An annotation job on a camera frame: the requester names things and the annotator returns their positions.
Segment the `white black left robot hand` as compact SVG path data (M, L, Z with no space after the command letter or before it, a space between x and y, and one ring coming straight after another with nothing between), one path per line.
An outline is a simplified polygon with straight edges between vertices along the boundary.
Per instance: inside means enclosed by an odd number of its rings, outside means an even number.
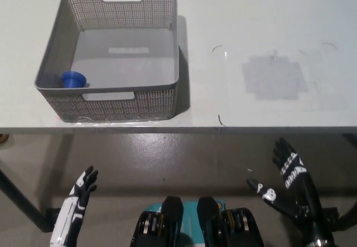
M89 166L76 180L63 201L50 239L50 246L77 246L90 194L96 190L98 171Z

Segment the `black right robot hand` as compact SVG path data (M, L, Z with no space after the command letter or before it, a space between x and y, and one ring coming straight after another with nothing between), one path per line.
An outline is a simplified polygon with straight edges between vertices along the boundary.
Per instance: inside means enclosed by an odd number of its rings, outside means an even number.
M298 152L284 139L275 142L273 163L282 176L288 195L249 178L248 186L262 200L289 218L302 234L305 244L314 241L332 241L333 235L327 226L324 211L309 170Z

